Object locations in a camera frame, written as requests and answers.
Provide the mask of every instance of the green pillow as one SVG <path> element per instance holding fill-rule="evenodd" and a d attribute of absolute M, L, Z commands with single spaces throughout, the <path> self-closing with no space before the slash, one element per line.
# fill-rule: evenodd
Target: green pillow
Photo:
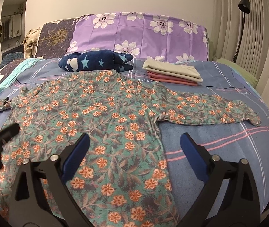
<path fill-rule="evenodd" d="M 233 70 L 239 73 L 248 83 L 252 85 L 253 88 L 257 86 L 257 78 L 253 76 L 250 72 L 247 72 L 245 69 L 241 68 L 239 65 L 231 62 L 227 59 L 217 59 L 216 62 L 230 66 Z"/>

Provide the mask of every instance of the navy star-print cloth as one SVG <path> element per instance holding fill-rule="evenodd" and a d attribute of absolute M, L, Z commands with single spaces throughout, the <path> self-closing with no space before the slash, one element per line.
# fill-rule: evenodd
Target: navy star-print cloth
<path fill-rule="evenodd" d="M 117 72 L 132 70 L 132 65 L 125 64 L 133 59 L 131 54 L 116 53 L 111 50 L 72 53 L 59 61 L 59 67 L 69 72 L 116 70 Z"/>

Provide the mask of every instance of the metal screw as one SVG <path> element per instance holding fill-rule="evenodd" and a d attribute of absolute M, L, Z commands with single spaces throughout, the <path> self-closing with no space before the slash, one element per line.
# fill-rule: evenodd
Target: metal screw
<path fill-rule="evenodd" d="M 248 164 L 248 160 L 246 160 L 246 159 L 241 159 L 241 163 L 244 164 L 244 165 L 247 165 L 247 164 Z"/>
<path fill-rule="evenodd" d="M 59 155 L 57 155 L 57 154 L 53 154 L 53 155 L 50 157 L 50 160 L 51 160 L 51 161 L 56 161 L 57 159 L 59 159 Z"/>
<path fill-rule="evenodd" d="M 26 158 L 26 159 L 24 159 L 24 160 L 22 161 L 22 164 L 26 165 L 29 161 L 30 161 L 30 160 L 29 160 L 28 158 Z"/>
<path fill-rule="evenodd" d="M 218 156 L 218 155 L 213 155 L 213 156 L 211 156 L 211 158 L 212 158 L 212 160 L 214 160 L 214 161 L 219 161 L 220 160 L 220 157 Z"/>

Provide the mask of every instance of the floral shirt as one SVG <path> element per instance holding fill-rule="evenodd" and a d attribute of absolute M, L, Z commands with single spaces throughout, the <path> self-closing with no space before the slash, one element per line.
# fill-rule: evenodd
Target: floral shirt
<path fill-rule="evenodd" d="M 78 72 L 27 88 L 10 102 L 8 122 L 21 126 L 7 143 L 0 170 L 0 212 L 24 158 L 60 154 L 86 132 L 90 149 L 67 187 L 95 226 L 175 226 L 180 220 L 172 195 L 157 122 L 209 125 L 249 120 L 257 114 L 241 101 L 177 93 L 159 82 L 127 79 L 111 70 Z M 43 180 L 52 211 L 60 216 Z"/>

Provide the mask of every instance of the folded pink cloth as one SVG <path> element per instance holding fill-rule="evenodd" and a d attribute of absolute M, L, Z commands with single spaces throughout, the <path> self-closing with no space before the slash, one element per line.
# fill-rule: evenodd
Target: folded pink cloth
<path fill-rule="evenodd" d="M 178 77 L 174 77 L 174 76 L 154 73 L 154 72 L 151 72 L 151 71 L 147 71 L 147 75 L 153 81 L 167 82 L 167 83 L 178 83 L 178 84 L 185 84 L 185 85 L 190 85 L 190 86 L 197 86 L 197 83 L 194 82 L 194 81 L 183 79 L 183 78 L 178 78 Z"/>

